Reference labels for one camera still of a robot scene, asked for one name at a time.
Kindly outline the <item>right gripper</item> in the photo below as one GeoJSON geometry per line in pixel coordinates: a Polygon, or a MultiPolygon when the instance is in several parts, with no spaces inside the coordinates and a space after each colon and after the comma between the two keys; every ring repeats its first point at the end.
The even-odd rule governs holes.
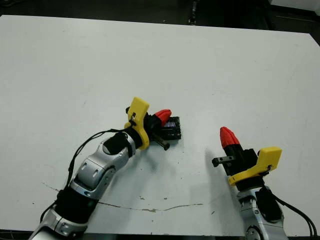
{"type": "Polygon", "coordinates": [[[213,166],[223,165],[228,183],[238,191],[262,187],[263,177],[278,167],[282,149],[276,146],[262,148],[256,153],[254,149],[243,149],[233,131],[223,126],[220,128],[220,142],[226,154],[215,157],[213,166]]]}

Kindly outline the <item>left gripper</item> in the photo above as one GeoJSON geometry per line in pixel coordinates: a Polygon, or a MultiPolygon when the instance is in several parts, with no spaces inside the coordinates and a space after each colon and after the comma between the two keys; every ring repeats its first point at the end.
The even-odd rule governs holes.
{"type": "Polygon", "coordinates": [[[124,125],[131,133],[135,148],[145,150],[150,142],[159,144],[165,151],[169,149],[170,144],[166,142],[159,131],[165,126],[171,117],[170,109],[162,109],[153,115],[148,113],[150,104],[145,100],[134,97],[132,103],[126,109],[128,122],[124,125]]]}

